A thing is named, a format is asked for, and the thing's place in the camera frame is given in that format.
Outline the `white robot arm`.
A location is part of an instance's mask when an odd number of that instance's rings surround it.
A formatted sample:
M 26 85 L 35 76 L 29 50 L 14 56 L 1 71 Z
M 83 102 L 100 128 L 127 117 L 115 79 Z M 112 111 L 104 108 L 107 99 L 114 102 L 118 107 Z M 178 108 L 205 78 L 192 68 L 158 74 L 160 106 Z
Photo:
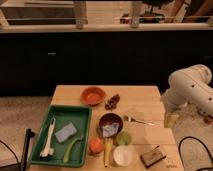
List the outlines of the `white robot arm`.
M 168 77 L 169 88 L 162 94 L 165 107 L 164 125 L 169 127 L 177 119 L 176 110 L 195 104 L 202 113 L 213 117 L 213 88 L 211 70 L 202 64 L 179 69 Z

